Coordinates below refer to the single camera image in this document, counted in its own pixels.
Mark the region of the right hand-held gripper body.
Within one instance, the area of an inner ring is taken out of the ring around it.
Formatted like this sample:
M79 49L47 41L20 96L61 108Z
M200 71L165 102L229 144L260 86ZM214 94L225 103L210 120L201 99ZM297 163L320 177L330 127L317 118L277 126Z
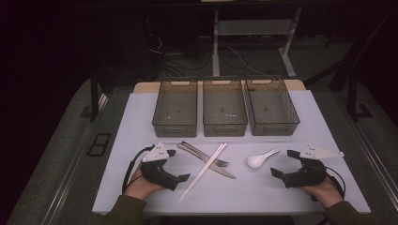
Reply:
M287 188L319 185L329 175L322 159L342 158L343 156L343 152L309 144L304 152L300 152L300 158L296 158L300 161L301 168L297 172L284 173L282 181Z

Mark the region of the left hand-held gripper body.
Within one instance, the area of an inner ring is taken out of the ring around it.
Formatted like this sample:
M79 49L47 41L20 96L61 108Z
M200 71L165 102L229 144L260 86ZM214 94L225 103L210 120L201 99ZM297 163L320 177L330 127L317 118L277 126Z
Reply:
M175 190L179 183L178 177L163 169L168 158L163 142L157 143L142 159L141 172L147 181Z

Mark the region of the white ceramic spoon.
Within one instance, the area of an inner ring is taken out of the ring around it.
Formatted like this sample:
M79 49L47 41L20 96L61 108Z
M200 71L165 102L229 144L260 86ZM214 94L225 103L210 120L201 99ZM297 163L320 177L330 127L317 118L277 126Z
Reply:
M275 154L278 154L278 153L279 153L278 149L272 149L272 150L269 150L268 152L266 152L265 154L248 157L246 162L251 168L258 169L264 164L264 162L269 157L271 157L271 156L273 156Z

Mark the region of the smoky clear plastic bin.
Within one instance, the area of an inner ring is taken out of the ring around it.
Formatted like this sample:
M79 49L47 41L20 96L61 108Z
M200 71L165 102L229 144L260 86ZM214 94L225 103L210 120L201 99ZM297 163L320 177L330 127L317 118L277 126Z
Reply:
M249 77L244 97L253 136L291 136L300 120L284 80Z
M196 80L162 81L152 126L158 137L194 138L197 135Z
M242 137L248 125L239 78L203 81L203 124L206 137Z

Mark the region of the person's left hand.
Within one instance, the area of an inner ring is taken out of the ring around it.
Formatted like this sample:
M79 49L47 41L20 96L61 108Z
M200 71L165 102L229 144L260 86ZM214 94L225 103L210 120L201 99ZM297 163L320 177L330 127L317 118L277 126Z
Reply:
M131 176L126 190L123 192L124 195L130 196L132 198L145 200L151 194L156 191L163 190L163 187L147 181L140 169L137 169Z

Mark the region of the person's right hand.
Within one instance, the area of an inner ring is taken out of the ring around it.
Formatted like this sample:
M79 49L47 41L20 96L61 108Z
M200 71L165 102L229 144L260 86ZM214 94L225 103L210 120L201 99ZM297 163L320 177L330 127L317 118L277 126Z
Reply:
M313 195L324 208L330 208L344 200L337 187L328 177L319 185L301 187L300 190Z

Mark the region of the black stand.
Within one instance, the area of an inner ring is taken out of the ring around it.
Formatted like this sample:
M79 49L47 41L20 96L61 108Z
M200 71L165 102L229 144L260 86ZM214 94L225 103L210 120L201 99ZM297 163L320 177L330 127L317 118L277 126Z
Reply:
M356 35L348 53L330 67L304 81L306 86L331 76L332 92L347 89L346 109L353 119L358 112L358 86L365 85L398 125L398 5L373 9L356 19Z
M106 76L99 67L90 69L90 105L85 106L81 112L81 117L87 117L94 122L100 114L100 108L106 97Z

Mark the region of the white metal stand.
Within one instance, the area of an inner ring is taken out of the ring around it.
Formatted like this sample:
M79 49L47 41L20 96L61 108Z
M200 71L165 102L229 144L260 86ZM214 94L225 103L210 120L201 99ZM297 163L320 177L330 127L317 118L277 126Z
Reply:
M279 48L284 69L289 78L296 78L297 74L289 59L288 53L299 24L302 8L295 9L291 19L268 19L268 20L221 20L219 11L214 11L213 23L213 52L212 52L212 74L221 75L219 58L219 36L286 36L286 42Z

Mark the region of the black floor socket frame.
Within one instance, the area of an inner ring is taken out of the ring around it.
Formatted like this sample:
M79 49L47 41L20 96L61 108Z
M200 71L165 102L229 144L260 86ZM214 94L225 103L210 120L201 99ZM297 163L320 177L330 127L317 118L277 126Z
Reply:
M111 133L98 133L86 154L90 157L102 157L106 151L110 138Z

